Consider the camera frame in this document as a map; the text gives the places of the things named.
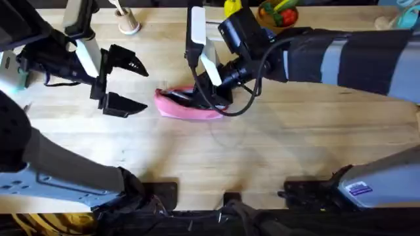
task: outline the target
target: pink cloth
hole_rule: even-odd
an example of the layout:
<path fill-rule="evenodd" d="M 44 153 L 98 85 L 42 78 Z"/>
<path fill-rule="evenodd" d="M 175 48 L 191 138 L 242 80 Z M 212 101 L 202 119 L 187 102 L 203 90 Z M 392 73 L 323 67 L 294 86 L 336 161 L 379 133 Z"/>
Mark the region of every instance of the pink cloth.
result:
<path fill-rule="evenodd" d="M 192 90 L 193 87 L 171 88 L 169 90 Z M 210 120 L 222 118 L 223 115 L 213 110 L 204 110 L 196 108 L 186 108 L 165 97 L 160 92 L 161 89 L 155 90 L 155 105 L 160 114 L 164 117 L 172 117 L 177 119 L 194 119 L 194 120 Z"/>

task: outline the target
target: sticker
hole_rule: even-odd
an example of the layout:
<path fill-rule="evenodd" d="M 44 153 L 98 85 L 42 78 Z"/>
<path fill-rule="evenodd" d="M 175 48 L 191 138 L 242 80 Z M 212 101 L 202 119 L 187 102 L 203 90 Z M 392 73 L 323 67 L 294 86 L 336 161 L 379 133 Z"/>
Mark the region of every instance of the sticker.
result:
<path fill-rule="evenodd" d="M 365 182 L 359 181 L 346 186 L 346 190 L 353 196 L 373 191 Z"/>

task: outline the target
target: wooden tabletop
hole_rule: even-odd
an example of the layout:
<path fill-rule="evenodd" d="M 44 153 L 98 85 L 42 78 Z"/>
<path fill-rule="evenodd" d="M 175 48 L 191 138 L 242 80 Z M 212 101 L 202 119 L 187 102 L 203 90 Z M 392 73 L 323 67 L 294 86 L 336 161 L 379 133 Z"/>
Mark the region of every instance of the wooden tabletop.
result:
<path fill-rule="evenodd" d="M 207 34 L 221 37 L 215 23 L 223 9 L 206 8 Z M 40 10 L 60 28 L 63 10 Z M 262 96 L 240 117 L 209 122 L 163 118 L 156 88 L 192 85 L 184 59 L 186 9 L 133 9 L 143 23 L 122 35 L 114 10 L 101 9 L 92 28 L 101 47 L 133 50 L 150 73 L 144 78 L 115 69 L 108 91 L 149 105 L 128 119 L 102 115 L 90 87 L 47 88 L 41 81 L 20 95 L 31 102 L 34 127 L 52 141 L 103 165 L 121 166 L 142 181 L 176 180 L 178 210 L 212 210 L 227 190 L 243 192 L 256 208 L 283 208 L 276 192 L 288 176 L 326 176 L 347 164 L 363 164 L 420 143 L 415 104 L 355 90 L 308 83 L 264 81 Z M 394 7 L 299 7 L 297 26 L 374 30 L 378 16 Z M 235 58 L 217 42 L 222 62 Z M 236 90 L 234 108 L 248 96 Z M 35 197 L 0 198 L 0 212 L 81 212 L 79 203 Z"/>

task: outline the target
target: wire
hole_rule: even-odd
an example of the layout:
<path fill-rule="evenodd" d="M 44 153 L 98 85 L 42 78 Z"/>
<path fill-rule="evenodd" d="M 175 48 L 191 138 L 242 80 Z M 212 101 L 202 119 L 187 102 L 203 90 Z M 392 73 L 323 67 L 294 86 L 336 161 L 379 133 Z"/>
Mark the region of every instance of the wire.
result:
<path fill-rule="evenodd" d="M 260 61 L 260 64 L 259 64 L 259 66 L 258 66 L 258 71 L 257 71 L 257 78 L 255 79 L 255 84 L 254 84 L 254 89 L 253 89 L 253 91 L 252 91 L 252 93 L 251 93 L 251 97 L 250 97 L 250 99 L 249 99 L 249 101 L 248 101 L 248 103 L 246 104 L 246 106 L 245 107 L 243 107 L 240 111 L 237 111 L 237 112 L 234 112 L 234 113 L 228 113 L 228 112 L 225 112 L 225 111 L 223 111 L 223 110 L 221 110 L 221 109 L 219 109 L 210 99 L 209 99 L 209 97 L 210 97 L 210 95 L 207 93 L 207 91 L 205 91 L 203 88 L 202 88 L 202 86 L 201 86 L 201 84 L 200 84 L 200 82 L 199 82 L 199 80 L 198 80 L 198 75 L 197 75 L 197 72 L 196 72 L 196 69 L 195 68 L 193 68 L 193 67 L 190 67 L 190 69 L 191 69 L 191 72 L 192 72 L 192 75 L 193 75 L 193 77 L 194 77 L 194 81 L 196 82 L 196 85 L 197 85 L 197 87 L 198 87 L 198 90 L 201 92 L 201 95 L 203 96 L 203 98 L 204 98 L 204 100 L 205 100 L 205 102 L 207 102 L 207 104 L 210 106 L 210 108 L 211 109 L 213 109 L 213 110 L 215 110 L 217 113 L 219 113 L 219 114 L 221 114 L 221 115 L 224 115 L 224 116 L 227 116 L 227 117 L 235 117 L 235 116 L 239 116 L 239 115 L 242 115 L 242 114 L 244 114 L 250 107 L 251 107 L 251 105 L 252 105 L 252 103 L 254 102 L 254 100 L 255 100 L 255 97 L 257 96 L 257 91 L 258 91 L 258 89 L 259 89 L 259 84 L 261 84 L 262 83 L 262 81 L 263 81 L 263 68 L 264 68 L 264 64 L 265 64 L 265 62 L 266 62 L 266 60 L 267 60 L 267 58 L 268 58 L 268 56 L 270 55 L 270 53 L 274 50 L 274 49 L 276 49 L 276 48 L 278 48 L 279 46 L 281 46 L 281 45 L 283 45 L 283 44 L 285 44 L 285 43 L 289 43 L 290 41 L 292 41 L 292 40 L 294 40 L 295 39 L 295 37 L 289 37 L 289 38 L 287 38 L 287 39 L 281 39 L 281 40 L 279 40 L 279 41 L 277 41 L 277 42 L 275 42 L 273 45 L 271 45 L 268 49 L 267 49 L 267 51 L 264 53 L 264 55 L 262 56 L 262 58 L 261 58 L 261 61 Z"/>
<path fill-rule="evenodd" d="M 49 72 L 45 71 L 45 82 L 44 85 L 46 87 L 61 87 L 61 86 L 76 86 L 76 85 L 80 85 L 80 82 L 73 82 L 73 83 L 55 83 L 52 85 L 49 85 L 48 83 L 50 82 L 51 79 L 51 75 Z"/>

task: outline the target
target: red toy tomato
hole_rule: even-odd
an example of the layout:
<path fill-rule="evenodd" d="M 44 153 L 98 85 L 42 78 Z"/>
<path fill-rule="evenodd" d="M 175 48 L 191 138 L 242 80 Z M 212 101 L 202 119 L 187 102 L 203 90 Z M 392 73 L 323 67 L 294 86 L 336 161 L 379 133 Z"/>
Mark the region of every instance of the red toy tomato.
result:
<path fill-rule="evenodd" d="M 283 16 L 283 26 L 290 26 L 296 22 L 297 13 L 292 9 L 286 9 L 280 15 Z"/>

